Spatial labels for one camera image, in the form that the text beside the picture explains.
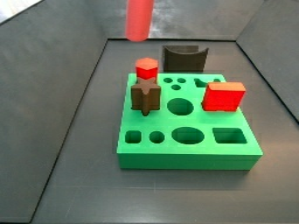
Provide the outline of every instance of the dark brown shape block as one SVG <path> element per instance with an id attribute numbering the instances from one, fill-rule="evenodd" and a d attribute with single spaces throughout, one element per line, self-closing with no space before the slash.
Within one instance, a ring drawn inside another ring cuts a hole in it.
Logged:
<path id="1" fill-rule="evenodd" d="M 199 52 L 196 45 L 166 45 L 163 47 L 163 70 L 166 72 L 203 72 L 210 48 Z"/>
<path id="2" fill-rule="evenodd" d="M 155 78 L 136 78 L 131 87 L 132 109 L 142 110 L 143 116 L 148 116 L 151 110 L 160 109 L 160 95 L 162 87 L 156 85 Z"/>

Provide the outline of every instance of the oval hole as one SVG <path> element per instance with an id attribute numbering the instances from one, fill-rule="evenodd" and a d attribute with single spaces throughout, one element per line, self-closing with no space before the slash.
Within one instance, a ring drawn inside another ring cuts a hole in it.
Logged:
<path id="1" fill-rule="evenodd" d="M 204 135 L 199 129 L 182 127 L 172 131 L 172 139 L 180 144 L 198 144 L 203 141 Z"/>

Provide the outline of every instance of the gray wall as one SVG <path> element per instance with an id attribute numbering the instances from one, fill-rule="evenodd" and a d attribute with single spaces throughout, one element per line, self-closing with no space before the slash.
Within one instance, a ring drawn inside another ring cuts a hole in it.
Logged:
<path id="1" fill-rule="evenodd" d="M 124 38 L 127 0 L 91 0 L 107 36 Z M 152 39 L 236 40 L 264 0 L 155 0 Z"/>
<path id="2" fill-rule="evenodd" d="M 47 0 L 0 26 L 0 222 L 28 222 L 107 43 L 88 1 Z"/>
<path id="3" fill-rule="evenodd" d="M 238 44 L 299 121 L 299 1 L 267 0 Z"/>

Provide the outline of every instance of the square hole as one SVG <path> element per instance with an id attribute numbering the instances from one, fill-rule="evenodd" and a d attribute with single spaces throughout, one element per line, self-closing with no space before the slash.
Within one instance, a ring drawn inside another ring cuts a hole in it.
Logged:
<path id="1" fill-rule="evenodd" d="M 139 130 L 130 130 L 126 133 L 126 142 L 128 144 L 139 144 L 142 142 L 142 132 Z"/>
<path id="2" fill-rule="evenodd" d="M 214 128 L 212 134 L 218 144 L 246 144 L 248 142 L 242 129 Z"/>

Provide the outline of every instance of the red hexagonal prism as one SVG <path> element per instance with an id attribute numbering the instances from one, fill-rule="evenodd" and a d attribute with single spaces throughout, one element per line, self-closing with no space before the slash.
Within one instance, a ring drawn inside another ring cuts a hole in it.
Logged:
<path id="1" fill-rule="evenodd" d="M 156 78 L 158 75 L 158 60 L 143 58 L 135 62 L 135 72 L 136 77 L 140 77 L 144 80 Z"/>

